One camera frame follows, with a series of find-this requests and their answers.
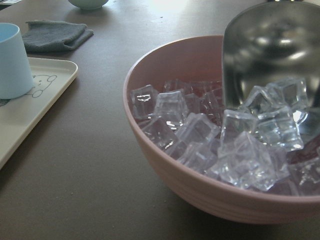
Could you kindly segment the pink bowl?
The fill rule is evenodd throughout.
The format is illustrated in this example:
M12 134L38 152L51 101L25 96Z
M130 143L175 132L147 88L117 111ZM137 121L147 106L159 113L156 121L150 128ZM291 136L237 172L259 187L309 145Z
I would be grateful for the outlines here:
M221 35L197 36L161 45L129 70L123 105L135 138L156 174L183 200L213 216L246 224L284 224L320 213L318 196L275 195L243 190L178 163L153 144L133 117L130 93L145 85L162 90L166 80L217 80L222 76Z

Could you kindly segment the steel ice scoop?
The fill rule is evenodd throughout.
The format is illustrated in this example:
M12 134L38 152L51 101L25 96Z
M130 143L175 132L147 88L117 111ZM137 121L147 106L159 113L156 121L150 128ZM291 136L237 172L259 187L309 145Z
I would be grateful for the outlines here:
M236 109L254 86L286 77L305 79L301 124L305 143L320 137L320 7L304 1L252 6L227 26L222 44L224 105Z

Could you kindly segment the ice cubes pile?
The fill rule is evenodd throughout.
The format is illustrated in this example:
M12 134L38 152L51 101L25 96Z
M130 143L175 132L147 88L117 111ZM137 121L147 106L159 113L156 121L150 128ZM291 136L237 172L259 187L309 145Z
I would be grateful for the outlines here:
M182 165L228 185L288 196L320 193L320 117L307 109L306 81L286 77L254 86L226 109L220 81L170 79L130 92L142 132Z

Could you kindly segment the light blue cup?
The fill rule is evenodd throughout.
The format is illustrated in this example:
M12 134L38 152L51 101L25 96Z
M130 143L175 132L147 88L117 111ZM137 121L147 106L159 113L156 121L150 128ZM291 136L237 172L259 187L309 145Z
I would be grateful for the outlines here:
M34 85L20 28L0 24L0 98L14 99L28 93Z

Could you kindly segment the cream serving tray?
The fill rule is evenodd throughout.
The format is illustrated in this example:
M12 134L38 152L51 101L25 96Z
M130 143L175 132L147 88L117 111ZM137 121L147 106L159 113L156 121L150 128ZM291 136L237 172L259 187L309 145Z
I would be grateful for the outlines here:
M0 101L1 167L78 74L78 66L72 61L35 57L28 60L33 88L21 97Z

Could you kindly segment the green bowl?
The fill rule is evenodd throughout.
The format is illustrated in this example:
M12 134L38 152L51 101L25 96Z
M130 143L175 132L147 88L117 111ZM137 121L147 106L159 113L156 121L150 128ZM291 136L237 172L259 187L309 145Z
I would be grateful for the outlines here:
M109 0L68 0L73 6L82 10L96 10L100 9Z

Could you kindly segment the grey folded cloth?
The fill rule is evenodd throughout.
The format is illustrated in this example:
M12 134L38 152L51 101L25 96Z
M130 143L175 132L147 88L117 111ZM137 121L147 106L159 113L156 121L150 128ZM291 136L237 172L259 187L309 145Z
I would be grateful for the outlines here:
M28 53L73 51L94 35L84 23L33 20L27 25L22 40Z

